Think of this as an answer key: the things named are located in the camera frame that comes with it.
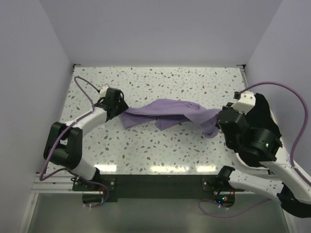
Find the purple t shirt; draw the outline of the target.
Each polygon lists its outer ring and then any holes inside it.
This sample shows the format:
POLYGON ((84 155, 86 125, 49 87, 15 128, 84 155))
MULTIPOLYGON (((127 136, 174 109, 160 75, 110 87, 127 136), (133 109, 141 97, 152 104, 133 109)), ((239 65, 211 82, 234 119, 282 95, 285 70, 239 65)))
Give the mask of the purple t shirt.
POLYGON ((206 109, 191 101, 158 99, 140 108, 130 107, 120 118, 126 129, 155 121, 161 131, 190 121, 202 127, 205 137, 214 138, 219 132, 216 127, 216 115, 219 112, 219 109, 206 109))

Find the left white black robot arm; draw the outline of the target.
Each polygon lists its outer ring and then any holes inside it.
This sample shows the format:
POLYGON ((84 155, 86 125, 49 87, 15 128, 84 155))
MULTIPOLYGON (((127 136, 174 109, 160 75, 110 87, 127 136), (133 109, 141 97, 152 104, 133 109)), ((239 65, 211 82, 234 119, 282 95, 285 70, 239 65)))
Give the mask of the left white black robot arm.
POLYGON ((43 153, 46 162, 41 173, 46 172, 51 162, 84 178, 83 184, 89 190, 98 189, 101 184, 100 172, 83 159, 83 138, 128 108, 121 90, 105 87, 89 112, 66 123, 53 123, 43 153))

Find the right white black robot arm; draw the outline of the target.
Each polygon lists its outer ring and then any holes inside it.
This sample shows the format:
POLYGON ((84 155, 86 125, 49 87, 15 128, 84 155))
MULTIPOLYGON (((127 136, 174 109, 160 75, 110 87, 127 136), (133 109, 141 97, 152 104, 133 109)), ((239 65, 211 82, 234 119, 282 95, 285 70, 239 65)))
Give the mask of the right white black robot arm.
POLYGON ((311 216, 311 186, 290 164, 267 101, 257 101, 248 112, 228 103, 217 114, 216 125, 224 134, 226 146, 246 165, 263 166, 279 178, 275 182, 224 166, 216 176, 219 189, 227 191, 232 187, 255 192, 275 200, 295 217, 311 216))

